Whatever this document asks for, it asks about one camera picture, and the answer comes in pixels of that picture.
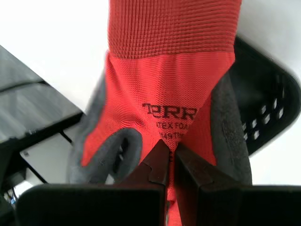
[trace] red knit cuff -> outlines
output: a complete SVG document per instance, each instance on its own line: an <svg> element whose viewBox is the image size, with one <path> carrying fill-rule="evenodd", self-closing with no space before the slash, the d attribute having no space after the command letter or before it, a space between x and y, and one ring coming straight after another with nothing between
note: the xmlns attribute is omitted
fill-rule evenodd
<svg viewBox="0 0 301 226"><path fill-rule="evenodd" d="M109 50L139 59L233 52L241 0L110 0Z"/></svg>

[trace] glove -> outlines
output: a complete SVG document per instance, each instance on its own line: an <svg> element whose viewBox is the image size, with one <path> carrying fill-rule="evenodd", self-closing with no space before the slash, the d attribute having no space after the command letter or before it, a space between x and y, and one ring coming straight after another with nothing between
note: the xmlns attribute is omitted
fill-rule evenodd
<svg viewBox="0 0 301 226"><path fill-rule="evenodd" d="M235 179L251 182L230 79L221 79L234 62L240 3L110 1L105 78L74 144L71 183L104 183L109 174L121 181L159 139L172 153L182 142ZM173 156L169 184L168 224L181 225Z"/></svg>

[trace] white surface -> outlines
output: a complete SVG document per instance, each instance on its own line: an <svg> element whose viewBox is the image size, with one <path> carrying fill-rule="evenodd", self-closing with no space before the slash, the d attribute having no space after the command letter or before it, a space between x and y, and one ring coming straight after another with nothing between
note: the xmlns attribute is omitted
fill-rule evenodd
<svg viewBox="0 0 301 226"><path fill-rule="evenodd" d="M238 35L301 78L300 0L243 0ZM301 185L301 118L251 157L254 184Z"/></svg>
<svg viewBox="0 0 301 226"><path fill-rule="evenodd" d="M84 110L107 44L107 0L0 0L0 45Z"/></svg>
<svg viewBox="0 0 301 226"><path fill-rule="evenodd" d="M25 149L20 155L48 183L64 184L67 180L67 163L71 149L71 144L57 134Z"/></svg>
<svg viewBox="0 0 301 226"><path fill-rule="evenodd" d="M107 49L107 0L0 0L0 45L82 110ZM301 76L300 0L243 0L238 34ZM301 185L300 119L251 158L255 184Z"/></svg>

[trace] gray rubber coating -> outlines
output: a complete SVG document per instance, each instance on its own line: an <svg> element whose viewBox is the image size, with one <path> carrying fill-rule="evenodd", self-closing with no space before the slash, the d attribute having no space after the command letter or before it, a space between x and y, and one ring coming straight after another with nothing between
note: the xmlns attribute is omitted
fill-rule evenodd
<svg viewBox="0 0 301 226"><path fill-rule="evenodd" d="M248 150L238 105L226 74L211 95L211 137L217 167L244 184L252 184Z"/></svg>
<svg viewBox="0 0 301 226"><path fill-rule="evenodd" d="M139 164L142 136L135 129L125 128L108 137L92 157L90 163L85 167L81 166L84 143L87 136L97 126L105 105L105 93L105 80L103 79L95 90L88 114L83 116L80 122L79 133L75 138L73 150L69 157L67 169L67 181L69 183L105 183L108 174L112 173L119 148L124 139L128 141L128 148L123 155L124 160L119 165L118 172L113 175L114 180L116 182L123 180Z"/></svg>

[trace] red knit fabric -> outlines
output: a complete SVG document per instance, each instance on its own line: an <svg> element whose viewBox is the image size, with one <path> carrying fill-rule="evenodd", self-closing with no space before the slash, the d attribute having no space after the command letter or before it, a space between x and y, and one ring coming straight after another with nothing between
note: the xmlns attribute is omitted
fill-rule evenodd
<svg viewBox="0 0 301 226"><path fill-rule="evenodd" d="M143 138L141 161L159 139L182 141L215 164L210 93L234 62L241 0L111 0L106 104L85 142L82 165L122 128ZM173 159L169 225L181 225Z"/></svg>

